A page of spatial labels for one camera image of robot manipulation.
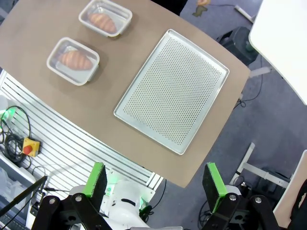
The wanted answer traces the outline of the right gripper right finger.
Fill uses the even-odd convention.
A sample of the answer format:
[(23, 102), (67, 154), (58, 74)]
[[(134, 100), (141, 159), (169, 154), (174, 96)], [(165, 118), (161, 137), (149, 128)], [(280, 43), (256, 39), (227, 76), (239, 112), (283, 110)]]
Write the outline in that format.
[(280, 229), (268, 199), (263, 195), (247, 199), (228, 192), (215, 163), (205, 165), (202, 186), (211, 213), (204, 230)]

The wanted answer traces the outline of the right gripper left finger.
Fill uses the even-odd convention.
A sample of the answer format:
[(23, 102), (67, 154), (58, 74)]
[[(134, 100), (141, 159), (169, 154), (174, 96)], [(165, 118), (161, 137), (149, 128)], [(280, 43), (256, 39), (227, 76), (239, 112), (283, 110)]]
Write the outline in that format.
[(44, 197), (32, 225), (33, 230), (68, 230), (82, 224), (86, 230), (110, 230), (111, 227), (99, 214), (107, 186), (105, 165), (96, 162), (83, 190), (60, 200)]

